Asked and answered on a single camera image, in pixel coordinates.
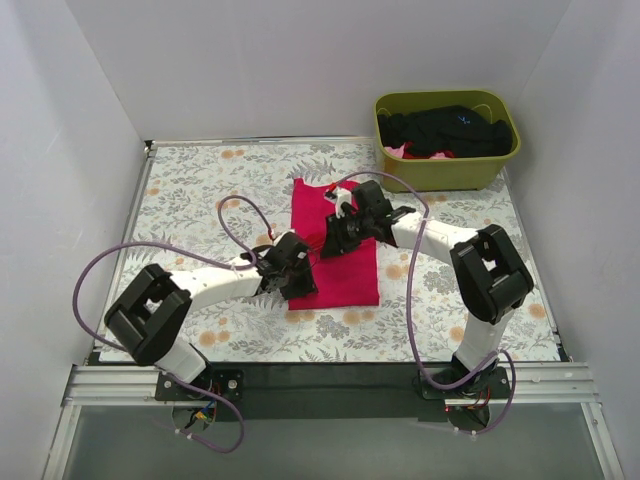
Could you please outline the magenta t shirt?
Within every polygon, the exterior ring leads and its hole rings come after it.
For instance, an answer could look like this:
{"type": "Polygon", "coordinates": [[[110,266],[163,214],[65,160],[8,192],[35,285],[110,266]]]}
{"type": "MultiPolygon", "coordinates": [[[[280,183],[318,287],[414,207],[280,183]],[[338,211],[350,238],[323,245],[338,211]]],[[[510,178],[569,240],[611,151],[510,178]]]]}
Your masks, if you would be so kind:
{"type": "MultiPolygon", "coordinates": [[[[321,250],[326,235],[326,217],[334,205],[324,198],[326,188],[308,185],[301,178],[293,184],[291,226],[311,245],[321,250]]],[[[376,241],[368,239],[353,252],[313,262],[317,291],[289,301],[291,311],[379,304],[376,241]]]]}

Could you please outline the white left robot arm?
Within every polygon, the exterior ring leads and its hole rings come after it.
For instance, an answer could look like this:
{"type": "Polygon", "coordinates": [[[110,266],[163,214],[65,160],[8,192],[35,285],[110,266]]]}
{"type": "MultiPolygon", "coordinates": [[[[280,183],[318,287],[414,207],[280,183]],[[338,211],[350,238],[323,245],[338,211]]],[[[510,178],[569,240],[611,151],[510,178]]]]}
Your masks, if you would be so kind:
{"type": "Polygon", "coordinates": [[[297,234],[286,232],[273,245],[233,259],[229,269],[169,272],[148,265],[107,311],[105,325],[137,365],[173,375],[188,398],[203,399],[212,390],[213,377],[204,355],[179,338],[187,315],[274,291],[286,300],[315,293],[311,252],[297,234]]]}

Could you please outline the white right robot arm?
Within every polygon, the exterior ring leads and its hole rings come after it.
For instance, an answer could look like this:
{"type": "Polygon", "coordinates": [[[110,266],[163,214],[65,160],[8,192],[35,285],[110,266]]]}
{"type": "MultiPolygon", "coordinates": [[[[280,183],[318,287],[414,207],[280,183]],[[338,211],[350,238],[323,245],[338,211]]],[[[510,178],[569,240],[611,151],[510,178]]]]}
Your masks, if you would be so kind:
{"type": "Polygon", "coordinates": [[[426,209],[393,207],[381,186],[369,180],[352,189],[332,184],[324,193],[334,211],[326,218],[321,254],[351,253],[368,239],[426,255],[451,266],[468,311],[463,339],[450,366],[438,374],[419,369],[424,382],[439,391],[475,397],[489,384],[502,349],[499,345],[514,312],[534,282],[506,231],[495,224],[481,230],[430,218],[426,209]]]}

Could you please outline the pink garment in basket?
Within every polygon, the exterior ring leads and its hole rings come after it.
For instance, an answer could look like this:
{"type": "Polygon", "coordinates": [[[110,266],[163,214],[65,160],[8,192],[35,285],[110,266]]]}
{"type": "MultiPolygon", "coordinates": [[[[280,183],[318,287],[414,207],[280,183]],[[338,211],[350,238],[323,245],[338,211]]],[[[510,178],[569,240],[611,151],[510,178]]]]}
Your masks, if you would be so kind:
{"type": "MultiPolygon", "coordinates": [[[[411,142],[404,143],[400,147],[394,148],[391,146],[385,146],[385,151],[396,158],[409,159],[409,160],[426,160],[424,156],[415,156],[406,151],[407,147],[412,145],[411,142]]],[[[452,158],[453,154],[450,151],[437,151],[433,155],[429,156],[429,159],[449,159],[452,158]]]]}

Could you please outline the floral patterned table mat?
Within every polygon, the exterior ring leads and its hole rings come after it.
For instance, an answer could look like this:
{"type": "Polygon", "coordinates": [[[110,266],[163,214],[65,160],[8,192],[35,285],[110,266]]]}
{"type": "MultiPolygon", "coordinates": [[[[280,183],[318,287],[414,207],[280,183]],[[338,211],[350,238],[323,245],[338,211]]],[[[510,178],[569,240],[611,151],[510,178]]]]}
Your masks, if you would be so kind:
{"type": "MultiPolygon", "coordinates": [[[[196,267],[195,254],[225,261],[290,225],[296,178],[321,186],[375,169],[362,142],[162,146],[151,163],[132,238],[115,280],[121,292],[147,264],[196,267]]],[[[446,361],[467,311],[448,265],[388,246],[377,249],[380,303],[291,311],[278,293],[191,313],[182,337],[211,361],[446,361]]]]}

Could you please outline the green plastic laundry basket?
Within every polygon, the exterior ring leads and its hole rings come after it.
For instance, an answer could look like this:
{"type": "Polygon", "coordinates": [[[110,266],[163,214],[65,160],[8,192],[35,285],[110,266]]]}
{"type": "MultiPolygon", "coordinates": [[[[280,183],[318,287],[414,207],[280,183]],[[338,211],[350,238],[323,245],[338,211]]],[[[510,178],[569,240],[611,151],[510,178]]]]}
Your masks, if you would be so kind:
{"type": "Polygon", "coordinates": [[[520,135],[503,99],[482,89],[393,92],[374,103],[376,154],[380,168],[397,176],[418,191],[481,190],[487,187],[520,150],[520,135]],[[409,160],[389,155],[380,140],[377,115],[408,114],[422,110],[460,105],[494,122],[505,121],[514,142],[504,156],[455,159],[409,160]]]}

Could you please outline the black t shirt in basket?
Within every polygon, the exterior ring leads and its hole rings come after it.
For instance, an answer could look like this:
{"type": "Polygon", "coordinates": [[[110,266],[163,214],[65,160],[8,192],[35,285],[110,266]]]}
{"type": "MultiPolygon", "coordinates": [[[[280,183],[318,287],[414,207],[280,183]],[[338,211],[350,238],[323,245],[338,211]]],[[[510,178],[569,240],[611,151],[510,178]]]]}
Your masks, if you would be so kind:
{"type": "Polygon", "coordinates": [[[460,106],[440,107],[408,114],[377,115],[383,147],[412,145],[406,151],[429,159],[437,151],[450,151],[452,158],[504,156],[511,152],[514,137],[503,120],[494,122],[460,106]]]}

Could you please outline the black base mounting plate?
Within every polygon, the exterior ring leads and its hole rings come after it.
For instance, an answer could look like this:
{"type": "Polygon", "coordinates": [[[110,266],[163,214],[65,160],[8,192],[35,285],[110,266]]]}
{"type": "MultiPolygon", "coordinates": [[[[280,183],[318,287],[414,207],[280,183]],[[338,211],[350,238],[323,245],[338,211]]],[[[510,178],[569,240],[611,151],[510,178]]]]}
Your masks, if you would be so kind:
{"type": "Polygon", "coordinates": [[[486,427],[491,407],[511,393],[502,367],[460,393],[430,387],[412,363],[217,363],[195,384],[247,420],[409,418],[462,429],[486,427]]]}

